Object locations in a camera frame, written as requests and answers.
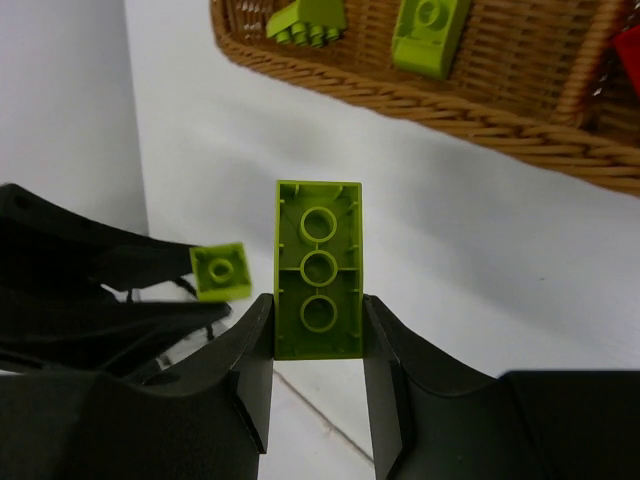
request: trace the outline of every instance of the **lego slope brick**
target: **lego slope brick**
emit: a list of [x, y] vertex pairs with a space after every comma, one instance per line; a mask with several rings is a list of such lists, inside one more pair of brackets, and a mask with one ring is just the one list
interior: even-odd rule
[[275, 358], [362, 357], [362, 187], [279, 181]]
[[393, 34], [394, 65], [446, 80], [470, 4], [470, 0], [403, 0]]
[[618, 35], [613, 43], [640, 98], [640, 25]]
[[336, 41], [347, 28], [342, 0], [297, 0], [274, 13], [267, 22], [267, 38], [278, 43], [322, 47]]

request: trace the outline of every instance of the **white table surface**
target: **white table surface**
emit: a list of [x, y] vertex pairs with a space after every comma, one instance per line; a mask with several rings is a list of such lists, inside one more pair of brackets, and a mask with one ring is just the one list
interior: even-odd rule
[[373, 463], [313, 413], [279, 377], [271, 399], [269, 454], [259, 480], [373, 480]]
[[[637, 199], [234, 66], [207, 3], [127, 2], [153, 236], [241, 240], [269, 292], [276, 180], [359, 181], [365, 290], [432, 343], [492, 375], [640, 366]], [[361, 362], [276, 369], [371, 452]], [[303, 455], [278, 421], [273, 468]]]

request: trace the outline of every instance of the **wicker basket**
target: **wicker basket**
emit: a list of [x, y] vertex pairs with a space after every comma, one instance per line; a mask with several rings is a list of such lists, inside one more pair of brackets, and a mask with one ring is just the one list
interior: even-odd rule
[[606, 61], [635, 0], [474, 0], [445, 82], [392, 66], [400, 0], [345, 0], [349, 28], [321, 49], [265, 38], [267, 19], [289, 3], [212, 0], [218, 45], [271, 77], [640, 195], [640, 102]]

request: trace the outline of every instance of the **lego brick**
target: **lego brick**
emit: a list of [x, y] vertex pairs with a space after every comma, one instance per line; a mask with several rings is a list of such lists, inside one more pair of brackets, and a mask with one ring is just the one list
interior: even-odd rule
[[640, 98], [640, 25], [618, 35], [613, 43]]
[[276, 190], [276, 360], [362, 357], [361, 185]]
[[340, 38], [346, 28], [342, 0], [297, 0], [271, 16], [267, 38], [281, 44], [322, 47]]
[[189, 250], [201, 302], [228, 302], [251, 296], [251, 277], [242, 243]]
[[401, 70], [446, 80], [471, 0], [403, 0], [393, 35]]

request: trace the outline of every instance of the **black robotic claw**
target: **black robotic claw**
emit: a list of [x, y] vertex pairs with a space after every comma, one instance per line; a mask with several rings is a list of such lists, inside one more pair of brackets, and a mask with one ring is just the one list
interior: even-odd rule
[[[257, 477], [273, 296], [159, 372], [149, 368], [158, 354], [229, 307], [119, 304], [102, 287], [178, 279], [191, 270], [188, 249], [0, 187], [0, 368], [27, 373], [0, 377], [0, 479]], [[638, 373], [496, 380], [411, 332], [376, 297], [364, 298], [363, 322], [379, 480], [638, 476]]]
[[495, 380], [364, 301], [376, 478], [636, 478], [638, 372], [510, 372]]

